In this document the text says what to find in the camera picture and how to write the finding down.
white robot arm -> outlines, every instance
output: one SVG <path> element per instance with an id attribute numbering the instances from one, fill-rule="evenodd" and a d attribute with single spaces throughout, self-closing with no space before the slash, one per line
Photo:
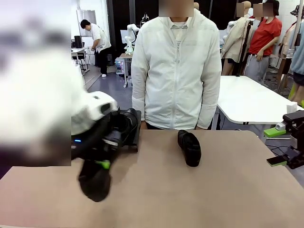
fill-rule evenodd
<path id="1" fill-rule="evenodd" d="M 126 55 L 133 54 L 133 47 L 132 43 L 136 40 L 136 32 L 139 31 L 139 28 L 135 24 L 128 25 L 128 36 L 124 37 L 125 41 L 127 42 L 126 46 Z"/>

man in white jacket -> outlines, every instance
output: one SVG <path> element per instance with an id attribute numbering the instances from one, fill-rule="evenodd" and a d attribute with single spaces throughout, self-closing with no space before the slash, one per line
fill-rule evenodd
<path id="1" fill-rule="evenodd" d="M 219 30 L 198 10 L 192 17 L 158 17 L 145 23 L 132 61 L 132 102 L 142 112 L 142 129 L 208 129 L 220 75 Z"/>

black hair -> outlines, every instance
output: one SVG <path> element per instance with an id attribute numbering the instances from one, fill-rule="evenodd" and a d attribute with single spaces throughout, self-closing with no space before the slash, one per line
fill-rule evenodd
<path id="1" fill-rule="evenodd" d="M 267 0 L 265 3 L 272 3 L 274 8 L 274 15 L 279 16 L 279 8 L 280 8 L 280 2 L 277 0 Z"/>
<path id="2" fill-rule="evenodd" d="M 80 26 L 81 26 L 82 29 L 85 29 L 86 26 L 90 25 L 90 24 L 91 23 L 88 20 L 84 19 L 84 20 L 81 21 Z"/>

mannequin wearing red shirt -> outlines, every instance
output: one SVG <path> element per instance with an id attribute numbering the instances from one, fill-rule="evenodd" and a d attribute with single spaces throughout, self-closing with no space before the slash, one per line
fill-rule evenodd
<path id="1" fill-rule="evenodd" d="M 271 3 L 272 10 L 264 9 L 269 6 L 267 3 Z M 276 18 L 279 15 L 279 2 L 268 0 L 266 4 L 263 3 L 263 13 L 264 11 L 267 19 L 263 19 L 252 37 L 249 48 L 250 56 L 245 69 L 245 75 L 259 83 L 263 83 L 269 66 L 269 57 L 282 31 L 282 22 Z"/>

black shoe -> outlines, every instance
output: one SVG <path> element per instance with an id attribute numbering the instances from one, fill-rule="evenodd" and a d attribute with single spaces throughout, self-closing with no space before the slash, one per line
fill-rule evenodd
<path id="1" fill-rule="evenodd" d="M 184 130 L 178 133 L 178 144 L 185 156 L 186 164 L 197 167 L 201 158 L 200 144 L 194 134 Z"/>
<path id="2" fill-rule="evenodd" d="M 78 180 L 82 192 L 94 202 L 103 201 L 110 192 L 111 175 L 106 161 L 84 161 Z"/>
<path id="3" fill-rule="evenodd" d="M 138 117 L 135 109 L 130 108 L 120 112 L 114 123 L 114 129 L 122 134 L 122 146 L 133 143 L 137 125 Z"/>

